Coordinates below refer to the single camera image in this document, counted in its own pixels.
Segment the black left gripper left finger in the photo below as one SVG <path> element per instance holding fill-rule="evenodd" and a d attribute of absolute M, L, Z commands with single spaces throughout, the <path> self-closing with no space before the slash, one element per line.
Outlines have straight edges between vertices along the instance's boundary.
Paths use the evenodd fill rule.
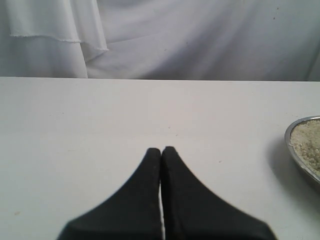
<path fill-rule="evenodd" d="M 149 148 L 125 184 L 106 201 L 69 221 L 60 240 L 161 240 L 161 152 Z"/>

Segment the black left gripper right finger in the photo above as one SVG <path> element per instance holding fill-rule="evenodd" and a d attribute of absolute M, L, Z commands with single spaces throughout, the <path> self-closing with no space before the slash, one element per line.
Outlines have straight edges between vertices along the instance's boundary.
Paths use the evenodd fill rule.
<path fill-rule="evenodd" d="M 167 146 L 161 157 L 161 201 L 167 240 L 274 240 L 263 221 L 211 192 Z"/>

